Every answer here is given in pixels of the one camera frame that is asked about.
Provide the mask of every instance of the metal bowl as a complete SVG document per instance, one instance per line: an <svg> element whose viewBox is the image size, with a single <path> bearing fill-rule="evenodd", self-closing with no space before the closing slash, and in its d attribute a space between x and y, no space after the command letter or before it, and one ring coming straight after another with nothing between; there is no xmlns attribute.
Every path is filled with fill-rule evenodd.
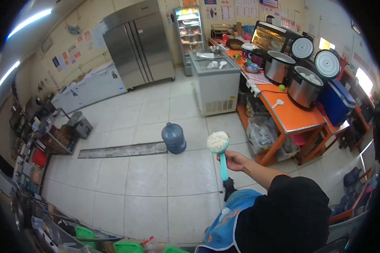
<svg viewBox="0 0 380 253"><path fill-rule="evenodd" d="M211 52L213 53L218 53L219 51L221 51L221 47L220 46L209 46Z"/></svg>
<svg viewBox="0 0 380 253"><path fill-rule="evenodd" d="M256 73L259 72L259 69L250 69L250 68L249 68L249 65L251 65L251 66L255 66L255 67L257 67L257 68L260 68L259 65L255 64L255 63L245 62L245 63L243 64L243 67L245 68L245 70L246 70L247 72L252 73L252 74L256 74Z"/></svg>

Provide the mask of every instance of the green lid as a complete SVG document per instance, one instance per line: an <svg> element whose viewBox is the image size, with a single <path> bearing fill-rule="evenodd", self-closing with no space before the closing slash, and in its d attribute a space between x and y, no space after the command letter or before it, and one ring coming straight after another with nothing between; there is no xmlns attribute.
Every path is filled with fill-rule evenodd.
<svg viewBox="0 0 380 253"><path fill-rule="evenodd" d="M178 249L173 246L167 246L166 249L163 251L163 253L188 253L188 252L182 249Z"/></svg>
<svg viewBox="0 0 380 253"><path fill-rule="evenodd" d="M115 242L116 253L143 253L142 245L137 242Z"/></svg>
<svg viewBox="0 0 380 253"><path fill-rule="evenodd" d="M96 236L94 235L94 232L88 228L76 226L75 231L76 231L77 238L96 238ZM94 242L82 242L82 244L90 246L93 249L96 249L96 244Z"/></svg>

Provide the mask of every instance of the hand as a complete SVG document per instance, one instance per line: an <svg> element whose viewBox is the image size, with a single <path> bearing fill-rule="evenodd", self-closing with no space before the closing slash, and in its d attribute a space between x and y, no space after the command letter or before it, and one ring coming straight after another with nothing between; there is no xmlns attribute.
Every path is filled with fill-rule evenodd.
<svg viewBox="0 0 380 253"><path fill-rule="evenodd" d="M244 164L248 161L248 158L232 150L226 150L224 151L224 154L227 159L228 169L233 171L243 171ZM220 161L220 154L217 154L217 161Z"/></svg>

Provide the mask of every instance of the plastic spoon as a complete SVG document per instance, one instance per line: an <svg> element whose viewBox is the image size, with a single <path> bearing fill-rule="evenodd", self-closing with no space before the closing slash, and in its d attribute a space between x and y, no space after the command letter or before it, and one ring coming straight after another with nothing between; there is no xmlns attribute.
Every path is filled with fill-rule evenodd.
<svg viewBox="0 0 380 253"><path fill-rule="evenodd" d="M282 104L284 104L283 100L277 99L276 103L272 106L272 108L275 108L276 106L282 105Z"/></svg>
<svg viewBox="0 0 380 253"><path fill-rule="evenodd" d="M228 180L228 168L227 168L227 159L225 158L224 151L228 148L229 138L227 139L227 144L220 151L212 151L213 153L220 154L220 164L221 164L221 179L223 181Z"/></svg>
<svg viewBox="0 0 380 253"><path fill-rule="evenodd" d="M226 64L226 61L220 61L220 67L218 69L222 69Z"/></svg>

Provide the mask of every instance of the blue cooler box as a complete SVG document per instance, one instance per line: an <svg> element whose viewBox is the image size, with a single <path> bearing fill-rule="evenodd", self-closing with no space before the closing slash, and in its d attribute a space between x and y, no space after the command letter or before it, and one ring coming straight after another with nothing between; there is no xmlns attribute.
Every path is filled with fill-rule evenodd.
<svg viewBox="0 0 380 253"><path fill-rule="evenodd" d="M324 106L333 126L343 124L356 105L352 95L337 79L328 81L328 85L319 94L318 101Z"/></svg>

